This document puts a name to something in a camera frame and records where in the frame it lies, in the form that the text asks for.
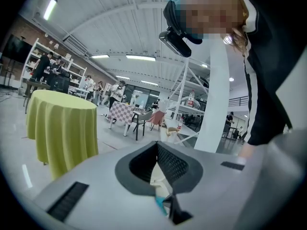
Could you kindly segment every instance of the floor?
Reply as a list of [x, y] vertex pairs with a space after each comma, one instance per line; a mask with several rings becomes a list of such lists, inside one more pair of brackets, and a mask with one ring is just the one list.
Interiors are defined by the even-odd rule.
[[[0, 89], [0, 165], [11, 188], [34, 199], [52, 180], [48, 165], [43, 165], [36, 158], [35, 141], [27, 138], [23, 103], [24, 98], [16, 92]], [[142, 127], [139, 127], [138, 141], [133, 133], [135, 124], [131, 125], [126, 137], [123, 136], [125, 126], [121, 122], [116, 122], [110, 130], [109, 123], [102, 116], [107, 111], [106, 107], [97, 108], [99, 154], [160, 140], [158, 127], [150, 131], [150, 124], [145, 127], [144, 137]], [[193, 147], [196, 140], [188, 141], [185, 145]], [[217, 152], [237, 155], [241, 148], [240, 142], [222, 139]]]

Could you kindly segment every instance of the brick wall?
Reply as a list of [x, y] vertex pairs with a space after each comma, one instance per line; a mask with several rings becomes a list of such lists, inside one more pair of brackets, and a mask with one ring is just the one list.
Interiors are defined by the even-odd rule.
[[[4, 47], [10, 37], [10, 35], [13, 34], [14, 36], [21, 38], [21, 36], [25, 37], [25, 42], [33, 45], [35, 40], [37, 38], [39, 38], [39, 42], [42, 43], [45, 46], [49, 46], [49, 42], [52, 40], [54, 43], [53, 45], [55, 45], [56, 43], [58, 43], [60, 46], [58, 49], [54, 50], [55, 52], [59, 53], [60, 55], [64, 56], [66, 53], [69, 53], [71, 55], [71, 58], [73, 59], [73, 62], [76, 63], [79, 66], [82, 66], [83, 68], [87, 68], [85, 74], [86, 75], [91, 75], [93, 80], [95, 82], [99, 82], [102, 81], [105, 85], [105, 83], [115, 83], [114, 80], [112, 80], [111, 78], [109, 78], [107, 75], [105, 75], [104, 73], [100, 72], [99, 70], [97, 70], [96, 68], [94, 68], [92, 65], [90, 65], [89, 63], [87, 63], [85, 60], [83, 60], [82, 58], [78, 57], [76, 54], [72, 53], [71, 51], [67, 50], [66, 48], [64, 48], [63, 46], [61, 46], [61, 43], [59, 43], [58, 41], [54, 40], [53, 38], [51, 38], [50, 36], [45, 37], [45, 32], [43, 32], [42, 30], [40, 30], [39, 28], [37, 28], [36, 26], [34, 26], [33, 24], [29, 23], [27, 20], [25, 20], [24, 18], [22, 18], [21, 16], [18, 16], [15, 20], [15, 22], [13, 23], [13, 25], [11, 26], [9, 32], [6, 34], [6, 37], [3, 40], [2, 45], [0, 46], [0, 52], [2, 52], [4, 50]], [[3, 60], [3, 69], [5, 69], [9, 63], [8, 58], [6, 57], [2, 57]], [[21, 73], [23, 70], [23, 66], [24, 63], [19, 63], [16, 62], [14, 65], [14, 76], [15, 76], [15, 80], [19, 80], [21, 77]]]

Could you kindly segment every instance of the railing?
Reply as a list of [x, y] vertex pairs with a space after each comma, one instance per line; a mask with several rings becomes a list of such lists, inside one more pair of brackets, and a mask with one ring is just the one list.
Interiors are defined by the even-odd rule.
[[228, 106], [248, 105], [248, 96], [229, 99]]

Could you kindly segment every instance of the yellow-green tablecloth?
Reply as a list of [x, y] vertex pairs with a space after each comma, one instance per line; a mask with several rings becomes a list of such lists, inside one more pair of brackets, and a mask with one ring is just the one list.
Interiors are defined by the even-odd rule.
[[37, 158], [50, 166], [53, 179], [98, 154], [96, 105], [48, 90], [33, 92], [27, 135], [36, 141]]

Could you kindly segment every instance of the blonde hair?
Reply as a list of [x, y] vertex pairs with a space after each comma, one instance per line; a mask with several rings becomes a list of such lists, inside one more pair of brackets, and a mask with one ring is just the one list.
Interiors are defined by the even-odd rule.
[[224, 39], [226, 36], [231, 38], [232, 43], [230, 44], [235, 49], [239, 50], [242, 54], [246, 51], [247, 39], [242, 30], [242, 26], [238, 28], [232, 28], [230, 34], [222, 34], [221, 37]]

